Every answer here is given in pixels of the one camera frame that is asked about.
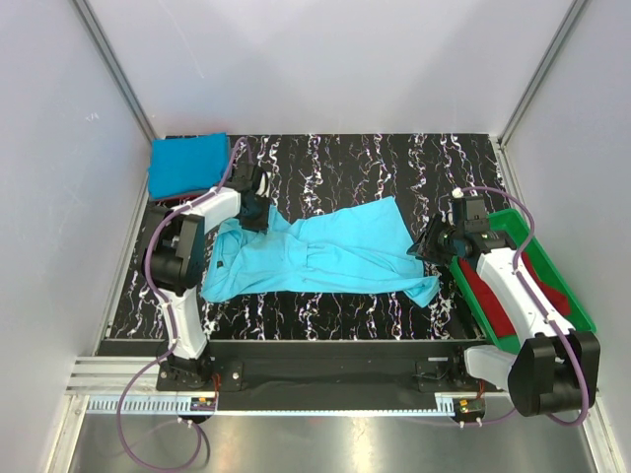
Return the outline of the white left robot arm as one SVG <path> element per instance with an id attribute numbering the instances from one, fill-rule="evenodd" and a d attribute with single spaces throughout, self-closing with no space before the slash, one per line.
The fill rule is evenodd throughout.
<path id="1" fill-rule="evenodd" d="M 207 345 L 197 304 L 206 235 L 231 219 L 245 230 L 265 232 L 269 206 L 267 190 L 213 187 L 188 203 L 150 210 L 142 237 L 140 271 L 158 298 L 171 356 L 196 361 Z"/>

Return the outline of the light blue t shirt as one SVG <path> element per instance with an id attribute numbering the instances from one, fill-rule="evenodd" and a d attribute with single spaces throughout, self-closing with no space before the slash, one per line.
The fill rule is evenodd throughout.
<path id="1" fill-rule="evenodd" d="M 408 254 L 411 244 L 393 197 L 293 223 L 272 207 L 264 233 L 243 229 L 237 219 L 219 227 L 201 296 L 222 303 L 270 292 L 403 292 L 424 307 L 440 283 Z"/>

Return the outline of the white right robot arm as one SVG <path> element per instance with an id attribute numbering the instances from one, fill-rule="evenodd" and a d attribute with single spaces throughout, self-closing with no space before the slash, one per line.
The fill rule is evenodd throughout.
<path id="1" fill-rule="evenodd" d="M 584 421 L 595 402 L 599 342 L 592 332 L 577 331 L 539 288 L 523 263 L 521 245 L 492 230 L 487 214 L 474 212 L 454 223 L 434 215 L 408 252 L 441 266 L 465 263 L 513 326 L 519 352 L 469 347 L 463 353 L 469 376 L 507 391 L 525 417 L 556 419 L 576 410 L 576 421 Z"/>

